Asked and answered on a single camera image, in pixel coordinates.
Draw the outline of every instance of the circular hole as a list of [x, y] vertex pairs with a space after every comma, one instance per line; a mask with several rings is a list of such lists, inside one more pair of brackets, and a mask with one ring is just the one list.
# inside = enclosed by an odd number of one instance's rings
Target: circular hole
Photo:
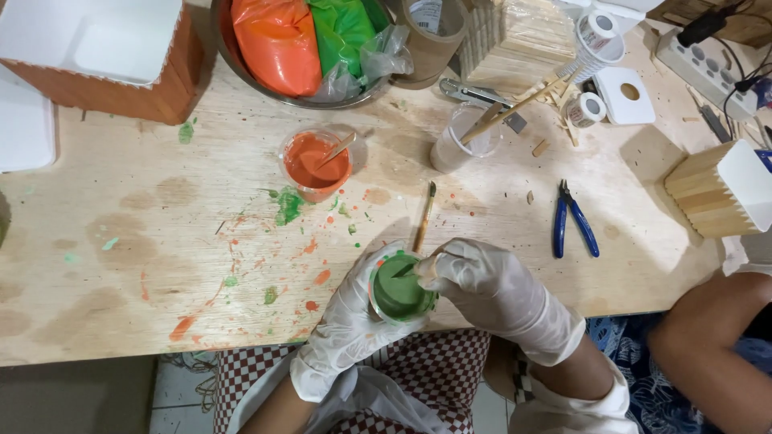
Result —
[[587, 100], [587, 110], [592, 114], [599, 114], [601, 112], [601, 105], [596, 100]]
[[708, 69], [710, 69], [714, 73], [719, 72], [719, 64], [715, 60], [708, 59], [705, 61], [705, 64], [708, 66]]
[[641, 93], [638, 92], [638, 89], [635, 88], [635, 86], [631, 85], [630, 83], [624, 83], [619, 87], [619, 90], [622, 91], [622, 95], [625, 95], [625, 98], [631, 101], [637, 101], [638, 98], [641, 97]]
[[595, 19], [595, 22], [598, 24], [598, 27], [600, 27], [603, 30], [611, 30], [611, 27], [614, 27], [611, 24], [611, 20], [608, 19], [608, 17], [604, 17], [603, 15], [598, 16]]
[[724, 80], [729, 84], [734, 84], [734, 77], [727, 71], [721, 71], [721, 80]]
[[692, 54], [700, 60], [705, 60], [705, 52], [698, 46], [692, 46]]

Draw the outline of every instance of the checkered apron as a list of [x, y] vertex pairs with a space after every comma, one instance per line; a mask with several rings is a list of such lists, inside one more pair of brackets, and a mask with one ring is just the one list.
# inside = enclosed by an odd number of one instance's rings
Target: checkered apron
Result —
[[[490, 335], [465, 329], [416, 333], [389, 344], [361, 364], [391, 377], [445, 423], [452, 434], [473, 434], [472, 399], [488, 354]], [[228, 422], [247, 389], [300, 344], [241, 348], [218, 355], [215, 434]], [[369, 409], [338, 422], [328, 434], [414, 434], [399, 422]]]

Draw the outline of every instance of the plywood tabletop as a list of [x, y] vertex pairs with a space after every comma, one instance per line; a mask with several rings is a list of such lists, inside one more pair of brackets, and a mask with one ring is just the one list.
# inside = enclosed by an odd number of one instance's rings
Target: plywood tabletop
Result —
[[[626, 37], [652, 125], [596, 124], [572, 147], [553, 108], [533, 103], [520, 135], [450, 175], [429, 149], [455, 104], [438, 89], [389, 88], [349, 110], [269, 100], [217, 57], [189, 123], [59, 108], [59, 159], [0, 175], [12, 223], [0, 249], [0, 365], [197, 351], [304, 340], [355, 259], [408, 240], [429, 180], [437, 197], [424, 254], [454, 236], [512, 249], [565, 304], [587, 316], [669, 308], [720, 265], [665, 193], [662, 177], [717, 144], [683, 82]], [[276, 151], [293, 129], [346, 124], [354, 173], [329, 200], [300, 203]], [[551, 146], [538, 158], [542, 140]], [[560, 179], [598, 238], [594, 259], [569, 219], [552, 256]], [[533, 203], [527, 194], [532, 192]], [[468, 327], [441, 300], [430, 329]]]

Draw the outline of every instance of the cup of green paint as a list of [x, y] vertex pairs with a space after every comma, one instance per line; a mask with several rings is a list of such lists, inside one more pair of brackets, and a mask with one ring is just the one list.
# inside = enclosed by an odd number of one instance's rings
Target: cup of green paint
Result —
[[384, 256], [370, 273], [370, 305], [389, 324], [401, 325], [424, 317], [435, 308], [439, 295], [421, 288], [418, 275], [409, 269], [421, 259], [417, 253], [399, 250], [393, 256]]

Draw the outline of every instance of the sticker roll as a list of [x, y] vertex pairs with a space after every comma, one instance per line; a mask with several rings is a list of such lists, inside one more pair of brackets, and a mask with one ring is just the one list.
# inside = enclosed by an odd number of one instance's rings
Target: sticker roll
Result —
[[579, 20], [579, 36], [591, 50], [597, 52], [617, 35], [617, 20], [613, 15], [598, 10]]
[[566, 106], [566, 115], [577, 128], [586, 128], [606, 117], [606, 104], [596, 94], [582, 93]]

